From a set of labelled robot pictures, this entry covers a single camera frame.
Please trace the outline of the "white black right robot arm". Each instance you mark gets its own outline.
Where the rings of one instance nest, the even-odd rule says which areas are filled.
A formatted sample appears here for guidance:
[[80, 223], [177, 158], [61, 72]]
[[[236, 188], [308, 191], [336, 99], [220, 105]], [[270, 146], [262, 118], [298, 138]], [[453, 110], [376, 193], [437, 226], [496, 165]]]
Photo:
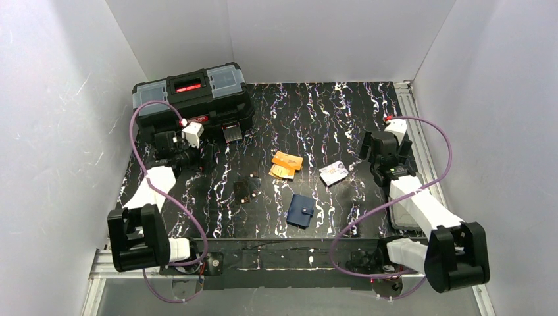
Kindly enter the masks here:
[[393, 132], [366, 132], [359, 152], [370, 163], [375, 183], [391, 205], [398, 204], [419, 225], [427, 244], [402, 236], [379, 241], [374, 262], [403, 265], [426, 276], [431, 287], [448, 292], [490, 280], [486, 232], [444, 207], [404, 162], [412, 142]]

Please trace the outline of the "orange credit card stack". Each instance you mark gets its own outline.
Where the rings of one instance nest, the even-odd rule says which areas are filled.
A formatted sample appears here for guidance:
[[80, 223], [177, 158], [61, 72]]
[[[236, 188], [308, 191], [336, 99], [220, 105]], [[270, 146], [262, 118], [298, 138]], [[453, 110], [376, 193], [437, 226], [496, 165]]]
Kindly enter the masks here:
[[301, 170], [302, 164], [302, 157], [277, 151], [272, 158], [269, 175], [280, 179], [293, 180], [296, 172]]

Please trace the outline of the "navy blue card holder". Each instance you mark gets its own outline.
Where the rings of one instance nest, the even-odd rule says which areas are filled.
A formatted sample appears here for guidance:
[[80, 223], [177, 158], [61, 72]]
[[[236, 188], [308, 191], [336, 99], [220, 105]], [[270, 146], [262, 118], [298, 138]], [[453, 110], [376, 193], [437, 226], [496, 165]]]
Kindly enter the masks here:
[[315, 200], [300, 194], [293, 194], [286, 222], [298, 228], [309, 227], [314, 214]]

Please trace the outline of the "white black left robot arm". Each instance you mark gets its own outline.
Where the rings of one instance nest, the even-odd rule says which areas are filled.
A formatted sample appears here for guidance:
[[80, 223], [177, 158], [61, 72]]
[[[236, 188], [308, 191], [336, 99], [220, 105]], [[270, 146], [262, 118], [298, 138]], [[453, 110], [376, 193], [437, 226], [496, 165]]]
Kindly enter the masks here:
[[163, 132], [155, 136], [153, 155], [142, 164], [143, 180], [132, 198], [109, 212], [107, 224], [113, 264], [118, 272], [150, 267], [185, 267], [201, 262], [194, 242], [171, 238], [160, 213], [166, 201], [181, 206], [169, 192], [183, 172], [197, 175], [216, 165], [216, 146], [195, 146], [187, 136]]

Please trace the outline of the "black card stack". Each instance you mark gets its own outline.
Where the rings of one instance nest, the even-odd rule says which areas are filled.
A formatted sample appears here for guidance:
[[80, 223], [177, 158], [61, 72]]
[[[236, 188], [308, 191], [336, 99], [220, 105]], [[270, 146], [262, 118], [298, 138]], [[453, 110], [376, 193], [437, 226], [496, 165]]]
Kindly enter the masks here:
[[237, 204], [250, 203], [261, 194], [262, 180], [256, 176], [241, 176], [233, 183], [234, 201]]

